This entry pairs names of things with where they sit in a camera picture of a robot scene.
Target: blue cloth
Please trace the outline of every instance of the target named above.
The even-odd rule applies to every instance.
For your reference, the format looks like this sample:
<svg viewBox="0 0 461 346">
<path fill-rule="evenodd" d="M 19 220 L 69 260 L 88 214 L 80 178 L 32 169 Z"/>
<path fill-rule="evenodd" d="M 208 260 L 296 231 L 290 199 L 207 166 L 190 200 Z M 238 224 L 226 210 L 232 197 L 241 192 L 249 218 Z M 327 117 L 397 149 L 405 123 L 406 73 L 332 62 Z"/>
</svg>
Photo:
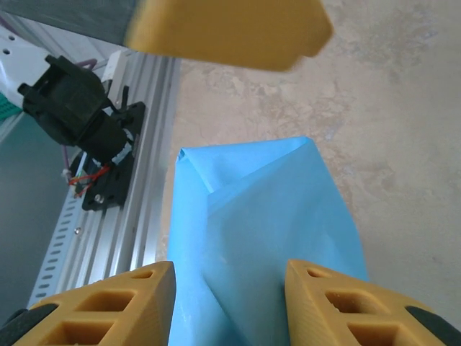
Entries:
<svg viewBox="0 0 461 346">
<path fill-rule="evenodd" d="M 306 137 L 183 148 L 168 259 L 170 345 L 289 345 L 290 258 L 367 280 L 352 217 Z"/>
</svg>

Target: metal frame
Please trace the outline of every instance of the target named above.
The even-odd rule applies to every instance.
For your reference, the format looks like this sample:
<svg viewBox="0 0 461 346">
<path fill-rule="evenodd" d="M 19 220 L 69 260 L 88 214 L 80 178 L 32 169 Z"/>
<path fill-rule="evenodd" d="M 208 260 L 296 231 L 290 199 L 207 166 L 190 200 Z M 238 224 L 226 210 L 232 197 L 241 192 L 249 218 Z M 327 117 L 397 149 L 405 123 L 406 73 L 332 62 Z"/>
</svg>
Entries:
<svg viewBox="0 0 461 346">
<path fill-rule="evenodd" d="M 70 216 L 66 203 L 74 199 L 68 195 L 29 306 L 45 296 L 155 262 L 179 64 L 176 58 L 130 55 L 122 84 L 130 87 L 128 103 L 142 101 L 147 110 L 125 205 L 97 212 L 76 208 Z M 60 225 L 68 221 L 64 218 L 71 221 L 60 232 Z M 56 247 L 61 252 L 50 258 Z"/>
</svg>

